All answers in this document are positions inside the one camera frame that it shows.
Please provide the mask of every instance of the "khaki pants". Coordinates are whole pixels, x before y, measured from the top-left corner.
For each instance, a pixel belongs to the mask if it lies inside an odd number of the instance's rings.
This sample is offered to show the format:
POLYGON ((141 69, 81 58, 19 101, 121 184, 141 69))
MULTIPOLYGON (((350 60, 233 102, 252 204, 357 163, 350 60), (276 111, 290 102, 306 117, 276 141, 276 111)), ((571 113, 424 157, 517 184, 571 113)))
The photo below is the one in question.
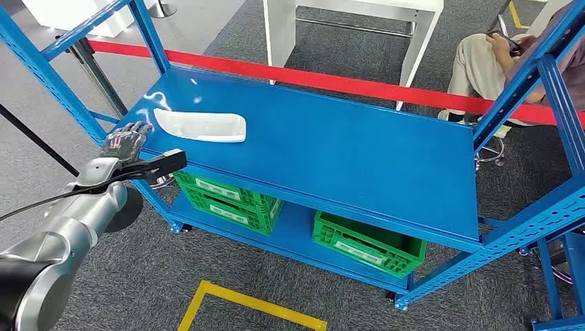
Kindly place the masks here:
MULTIPOLYGON (((519 34, 512 40, 519 40, 526 35, 519 34)), ((459 43, 448 93, 470 96, 476 91, 484 99, 496 100, 505 82, 502 67, 495 59, 492 45, 486 41, 485 34, 473 34, 459 43)), ((461 110, 449 111, 465 114, 461 110)))

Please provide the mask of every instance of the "robotic arm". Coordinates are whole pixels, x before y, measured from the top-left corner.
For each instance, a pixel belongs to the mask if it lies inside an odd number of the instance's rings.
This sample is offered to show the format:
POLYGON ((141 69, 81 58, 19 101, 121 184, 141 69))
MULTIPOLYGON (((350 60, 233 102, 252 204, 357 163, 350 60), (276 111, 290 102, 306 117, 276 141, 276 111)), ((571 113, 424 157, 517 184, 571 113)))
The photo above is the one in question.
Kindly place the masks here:
POLYGON ((128 207, 121 181, 156 179, 186 166, 180 150, 138 161, 149 129, 137 122, 109 134, 100 157, 66 186, 70 196, 53 203, 31 237, 0 252, 0 331, 49 330, 59 320, 81 262, 128 207))

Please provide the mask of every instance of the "green plastic crate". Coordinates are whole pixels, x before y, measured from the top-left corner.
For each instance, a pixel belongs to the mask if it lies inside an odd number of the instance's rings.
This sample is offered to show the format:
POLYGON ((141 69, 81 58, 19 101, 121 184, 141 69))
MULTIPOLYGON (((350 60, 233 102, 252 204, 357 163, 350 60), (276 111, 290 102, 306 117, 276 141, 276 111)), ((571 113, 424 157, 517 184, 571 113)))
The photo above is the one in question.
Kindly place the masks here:
POLYGON ((282 200, 273 199, 271 205, 250 208, 230 201, 222 201, 203 190, 193 188, 183 188, 183 190, 191 204, 197 209, 266 236, 272 232, 284 204, 282 200))
POLYGON ((313 241, 404 278, 424 262, 426 241, 327 212, 315 214, 313 241))
POLYGON ((265 207, 272 205, 275 198, 264 194, 259 194, 236 186, 217 183, 195 174, 189 174, 184 171, 177 171, 174 173, 175 179, 181 188, 192 188, 199 191, 204 191, 213 197, 221 200, 233 202, 243 207, 265 207))

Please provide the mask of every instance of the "perforated metal frame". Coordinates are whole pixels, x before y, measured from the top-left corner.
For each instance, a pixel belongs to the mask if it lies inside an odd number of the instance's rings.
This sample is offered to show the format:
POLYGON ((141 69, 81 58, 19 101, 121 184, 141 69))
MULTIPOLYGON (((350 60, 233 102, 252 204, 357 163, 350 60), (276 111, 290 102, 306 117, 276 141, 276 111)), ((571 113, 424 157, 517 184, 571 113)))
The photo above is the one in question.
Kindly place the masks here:
MULTIPOLYGON (((159 72, 164 74, 170 64, 142 0, 118 0, 111 3, 84 24, 68 32, 61 41, 55 41, 49 45, 43 52, 39 52, 33 46, 6 12, 0 8, 2 41, 98 144, 102 142, 105 132, 48 61, 84 37, 91 30, 91 24, 102 22, 125 5, 130 7, 159 72)), ((488 114, 475 128, 473 145, 476 151, 493 136, 497 128, 539 83, 541 75, 547 80, 545 83, 547 95, 568 95, 562 80, 557 79, 560 73, 555 65, 555 59, 562 57, 585 32, 585 0, 574 0, 569 6, 570 8, 563 14, 559 23, 543 38, 517 76, 512 79, 488 114)), ((413 282, 413 274, 410 274, 406 294, 397 295, 396 308, 406 310, 409 303, 448 285, 508 252, 527 246, 560 229, 570 228, 575 222, 585 217, 585 174, 581 171, 581 160, 585 159, 584 135, 580 131, 580 123, 573 116, 575 109, 570 99, 555 101, 552 104, 574 176, 519 212, 504 225, 489 232, 482 238, 481 244, 470 246, 470 252, 459 253, 417 282, 413 282)), ((179 232, 183 224, 170 217, 168 206, 157 194, 143 181, 136 182, 135 185, 156 211, 166 218, 172 230, 179 232)), ((571 324, 572 329, 563 329, 562 327, 566 324, 558 325, 559 328, 555 330, 579 330, 577 328, 582 328, 579 323, 581 322, 571 324)))

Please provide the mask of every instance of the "white label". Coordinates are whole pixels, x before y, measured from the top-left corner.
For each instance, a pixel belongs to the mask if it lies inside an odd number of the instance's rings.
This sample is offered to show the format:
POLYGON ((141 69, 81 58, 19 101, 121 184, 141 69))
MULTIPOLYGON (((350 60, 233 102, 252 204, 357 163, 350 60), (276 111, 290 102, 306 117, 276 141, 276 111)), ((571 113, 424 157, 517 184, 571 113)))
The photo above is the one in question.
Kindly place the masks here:
POLYGON ((232 190, 226 190, 225 188, 220 188, 217 185, 213 185, 213 184, 208 183, 206 181, 202 181, 199 178, 196 178, 195 179, 195 185, 199 186, 200 188, 203 188, 204 190, 221 194, 224 197, 228 197, 228 198, 231 198, 231 199, 236 199, 238 201, 241 201, 238 192, 235 192, 235 191, 232 191, 232 190))
POLYGON ((282 201, 280 201, 280 199, 277 199, 275 201, 274 206, 272 207, 272 209, 270 210, 270 219, 274 218, 274 215, 276 214, 276 211, 278 210, 278 208, 280 208, 280 204, 282 201))
POLYGON ((211 210, 212 212, 216 213, 216 214, 220 214, 221 216, 225 216, 228 217, 229 219, 233 219, 236 222, 240 222, 243 224, 248 225, 248 219, 239 215, 234 214, 233 212, 228 212, 226 210, 220 209, 218 207, 215 207, 214 205, 210 205, 209 206, 209 210, 211 210))
POLYGON ((355 256, 359 257, 360 259, 364 259, 367 262, 374 263, 375 265, 382 265, 382 261, 384 260, 381 257, 375 257, 371 254, 364 252, 364 251, 358 250, 357 248, 353 248, 349 245, 346 245, 345 243, 342 243, 341 241, 336 242, 335 247, 339 248, 340 250, 346 251, 349 254, 355 255, 355 256))

